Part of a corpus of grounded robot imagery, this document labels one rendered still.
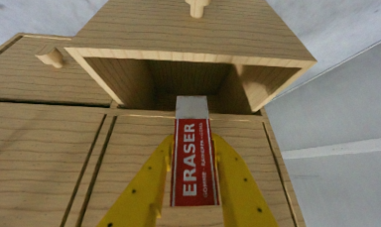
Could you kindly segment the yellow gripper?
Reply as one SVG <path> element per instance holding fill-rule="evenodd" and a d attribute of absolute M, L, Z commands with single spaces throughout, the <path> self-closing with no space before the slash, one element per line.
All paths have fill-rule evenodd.
<path fill-rule="evenodd" d="M 224 227 L 279 227 L 242 157 L 218 134 L 211 138 Z M 174 143 L 174 135 L 163 140 L 96 227 L 156 227 Z"/>

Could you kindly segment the tan wooden chest of drawers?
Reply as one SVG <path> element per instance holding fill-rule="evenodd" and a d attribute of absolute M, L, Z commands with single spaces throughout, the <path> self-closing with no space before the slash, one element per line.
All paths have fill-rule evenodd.
<path fill-rule="evenodd" d="M 14 45 L 24 36 L 52 38 L 71 40 L 70 36 L 45 35 L 33 33 L 18 32 L 12 38 L 7 40 L 0 46 L 0 55 Z M 78 112 L 78 113 L 99 113 L 105 114 L 106 118 L 100 130 L 99 136 L 93 148 L 92 154 L 88 161 L 87 167 L 83 174 L 69 215 L 64 227 L 80 227 L 89 199 L 92 193 L 112 130 L 114 128 L 118 115 L 131 116 L 153 116 L 153 117 L 174 117 L 176 111 L 158 111 L 158 110 L 138 110 L 123 109 L 114 99 L 110 108 L 99 107 L 80 107 L 80 106 L 61 106 L 61 105 L 43 105 L 43 104 L 23 104 L 23 103 L 4 103 L 0 102 L 0 109 L 19 109 L 19 110 L 39 110 L 39 111 L 59 111 L 59 112 Z M 276 137 L 270 124 L 265 107 L 262 106 L 252 115 L 236 115 L 236 114 L 216 114 L 208 113 L 209 119 L 218 120 L 241 120 L 241 121 L 262 121 L 265 134 L 273 155 L 273 159 L 279 174 L 279 178 L 284 189 L 284 193 L 288 202 L 288 206 L 294 222 L 294 227 L 307 227 L 295 191 L 293 189 L 287 168 L 285 166 L 281 151 L 279 149 Z"/>

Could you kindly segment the red and white eraser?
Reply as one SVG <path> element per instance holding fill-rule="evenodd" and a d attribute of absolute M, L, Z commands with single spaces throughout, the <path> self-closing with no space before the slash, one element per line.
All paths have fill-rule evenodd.
<path fill-rule="evenodd" d="M 206 96 L 177 96 L 170 206 L 219 205 Z"/>

